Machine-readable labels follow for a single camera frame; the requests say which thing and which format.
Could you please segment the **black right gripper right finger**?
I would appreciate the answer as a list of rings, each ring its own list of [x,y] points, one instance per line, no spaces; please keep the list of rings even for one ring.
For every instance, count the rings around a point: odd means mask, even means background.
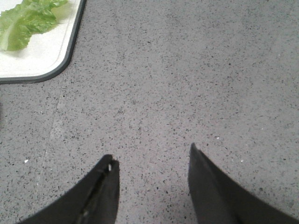
[[[199,224],[297,224],[299,221],[253,196],[221,171],[194,143],[188,185]]]

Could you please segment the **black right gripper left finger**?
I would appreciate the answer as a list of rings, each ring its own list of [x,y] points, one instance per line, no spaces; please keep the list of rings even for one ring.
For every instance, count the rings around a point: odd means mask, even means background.
[[[22,223],[113,224],[119,195],[119,162],[106,154],[73,188]]]

